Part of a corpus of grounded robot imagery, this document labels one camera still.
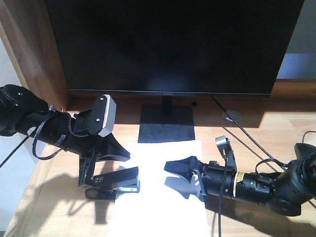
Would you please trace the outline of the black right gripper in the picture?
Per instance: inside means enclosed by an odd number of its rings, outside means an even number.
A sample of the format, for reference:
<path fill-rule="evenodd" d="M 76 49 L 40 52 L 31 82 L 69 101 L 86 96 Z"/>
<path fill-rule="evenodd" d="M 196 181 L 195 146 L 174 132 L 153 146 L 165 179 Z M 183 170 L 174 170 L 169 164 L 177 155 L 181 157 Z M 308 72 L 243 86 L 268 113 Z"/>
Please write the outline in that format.
<path fill-rule="evenodd" d="M 183 178 L 189 183 L 193 175 L 197 175 L 200 186 L 199 199 L 202 202 L 205 202 L 205 197 L 208 195 L 220 195 L 225 167 L 220 166 L 217 161 L 210 161 L 209 164 L 206 164 L 201 163 L 197 157 L 190 156 L 182 160 L 167 161 L 164 170 Z M 224 198 L 233 197 L 236 172 L 236 167 L 227 166 L 226 181 L 224 182 L 222 193 Z"/>

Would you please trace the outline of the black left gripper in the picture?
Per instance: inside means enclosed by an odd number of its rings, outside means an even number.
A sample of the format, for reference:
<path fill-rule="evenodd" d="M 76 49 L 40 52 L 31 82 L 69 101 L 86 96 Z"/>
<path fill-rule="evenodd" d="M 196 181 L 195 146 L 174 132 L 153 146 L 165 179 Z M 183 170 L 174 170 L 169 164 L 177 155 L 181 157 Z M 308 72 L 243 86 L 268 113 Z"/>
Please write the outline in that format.
<path fill-rule="evenodd" d="M 73 150 L 79 151 L 82 155 L 91 156 L 95 151 L 97 161 L 128 161 L 130 153 L 116 140 L 111 131 L 106 131 L 105 135 L 90 134 L 88 124 L 92 117 L 92 110 L 84 110 L 74 117 L 68 115 L 67 128 L 73 144 Z"/>

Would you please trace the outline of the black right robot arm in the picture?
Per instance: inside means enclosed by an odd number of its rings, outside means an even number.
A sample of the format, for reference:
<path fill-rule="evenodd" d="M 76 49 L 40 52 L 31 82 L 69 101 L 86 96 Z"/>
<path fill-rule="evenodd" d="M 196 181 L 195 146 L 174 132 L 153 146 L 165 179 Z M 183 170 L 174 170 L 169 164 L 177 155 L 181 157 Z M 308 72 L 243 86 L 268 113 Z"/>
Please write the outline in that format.
<path fill-rule="evenodd" d="M 287 164 L 267 158 L 262 163 L 275 162 L 284 172 L 244 173 L 237 171 L 236 159 L 229 142 L 217 146 L 225 166 L 216 161 L 208 164 L 191 156 L 182 160 L 168 161 L 164 170 L 188 182 L 197 174 L 204 196 L 218 196 L 257 203 L 283 216 L 299 216 L 301 205 L 316 196 L 316 148 L 297 143 L 297 158 Z"/>

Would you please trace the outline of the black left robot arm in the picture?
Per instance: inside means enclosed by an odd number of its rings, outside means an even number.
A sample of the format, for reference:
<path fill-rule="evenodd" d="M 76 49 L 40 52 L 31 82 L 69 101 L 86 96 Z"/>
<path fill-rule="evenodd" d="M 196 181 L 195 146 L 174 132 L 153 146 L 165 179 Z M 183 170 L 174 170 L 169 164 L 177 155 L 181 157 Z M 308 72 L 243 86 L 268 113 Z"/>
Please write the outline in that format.
<path fill-rule="evenodd" d="M 38 141 L 85 158 L 95 155 L 100 160 L 129 160 L 130 153 L 112 134 L 115 116 L 116 103 L 108 94 L 100 95 L 91 109 L 71 116 L 24 87 L 8 84 L 0 89 L 0 134 L 32 137 L 33 156 L 41 160 L 55 155 L 37 155 Z"/>

